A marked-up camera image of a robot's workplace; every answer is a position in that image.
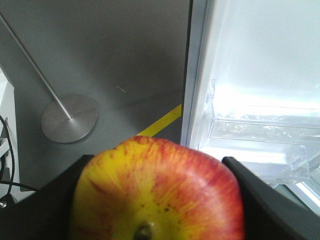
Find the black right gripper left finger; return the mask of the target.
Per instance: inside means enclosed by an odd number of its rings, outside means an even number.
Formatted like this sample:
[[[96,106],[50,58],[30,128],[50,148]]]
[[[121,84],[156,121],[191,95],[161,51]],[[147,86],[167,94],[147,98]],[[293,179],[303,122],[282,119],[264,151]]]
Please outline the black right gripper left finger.
[[[37,192],[0,211],[2,240],[66,240],[78,179],[93,155],[83,155]]]

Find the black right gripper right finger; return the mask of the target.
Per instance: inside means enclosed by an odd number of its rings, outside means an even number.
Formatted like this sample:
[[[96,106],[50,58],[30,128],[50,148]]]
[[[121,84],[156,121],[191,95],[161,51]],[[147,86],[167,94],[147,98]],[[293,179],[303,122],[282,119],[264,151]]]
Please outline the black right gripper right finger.
[[[244,209],[246,240],[318,240],[320,217],[283,196],[235,158],[222,163],[236,177]]]

